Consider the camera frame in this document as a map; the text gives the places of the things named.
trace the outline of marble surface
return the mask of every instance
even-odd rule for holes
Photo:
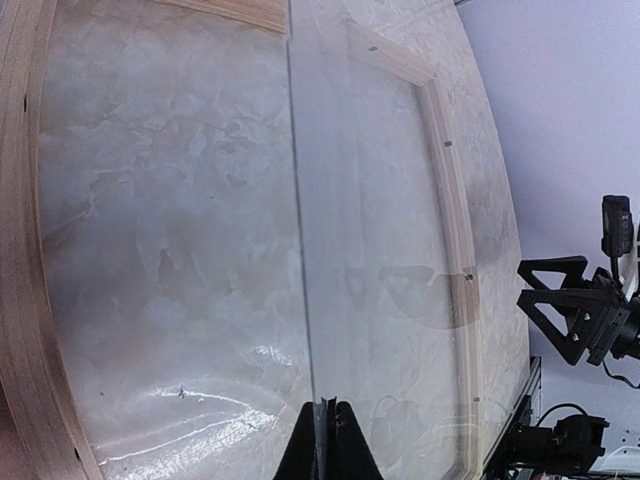
[[[426,55],[450,86],[480,277],[487,451],[528,360],[495,127],[453,5],[373,3],[342,7]],[[45,266],[106,478],[271,478],[312,398],[284,41],[143,0],[59,1],[40,136]],[[385,478],[424,473],[427,457],[429,478],[442,478],[460,442],[458,346],[437,281],[448,272],[421,112],[407,83],[351,68],[352,120],[367,127],[350,143],[362,163],[341,173],[364,188],[341,215],[363,229],[344,252],[357,258],[344,272],[353,321],[326,339],[351,363],[325,393],[353,402]]]

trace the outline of wooden frame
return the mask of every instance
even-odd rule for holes
[[[159,0],[284,31],[284,2]],[[37,134],[43,66],[55,0],[5,0],[0,7],[0,381],[41,478],[102,478],[72,398],[49,306],[38,224]],[[464,378],[463,478],[480,473],[483,449],[478,278],[471,221],[443,86],[428,62],[345,20],[348,54],[420,92],[440,187]]]

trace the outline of wall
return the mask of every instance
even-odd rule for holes
[[[636,211],[640,200],[640,3],[472,0],[459,12],[498,127],[523,257],[583,254],[606,266],[602,196],[628,195]],[[543,357],[545,407],[577,402],[640,428],[637,391],[586,361],[566,365],[535,327],[531,343]],[[640,381],[634,360],[609,366]]]

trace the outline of clear acrylic panel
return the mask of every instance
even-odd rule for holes
[[[437,71],[340,2],[291,0],[290,22],[320,464],[337,398],[386,480],[474,475],[477,275]]]

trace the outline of white wall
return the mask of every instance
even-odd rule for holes
[[[640,204],[640,2],[472,0],[459,11],[504,150],[523,257],[583,254],[607,266],[602,196],[628,195],[636,212]],[[546,407],[574,401],[640,429],[639,391],[586,359],[566,365],[531,333]],[[640,381],[640,362],[609,365]]]

